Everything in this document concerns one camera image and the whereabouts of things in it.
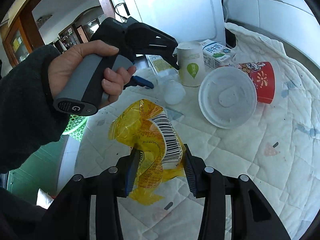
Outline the person's left hand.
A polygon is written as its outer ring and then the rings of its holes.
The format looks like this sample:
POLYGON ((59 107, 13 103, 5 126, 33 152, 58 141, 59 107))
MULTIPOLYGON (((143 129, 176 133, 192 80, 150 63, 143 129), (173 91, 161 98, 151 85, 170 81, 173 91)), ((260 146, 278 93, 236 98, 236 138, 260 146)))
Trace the person's left hand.
MULTIPOLYGON (((84 57, 91 54, 97 54, 101 57, 111 57, 116 55, 118 51, 118 48, 110 46, 101 40, 96 40, 73 46, 62 55, 56 57, 48 67, 48 81, 52 97, 55 98, 64 89, 69 78, 84 57)), ((131 66, 127 70, 121 67, 117 71, 106 68, 101 81, 101 87, 108 97, 101 101, 99 108, 116 102, 124 86, 129 83, 135 72, 135 66, 131 66)))

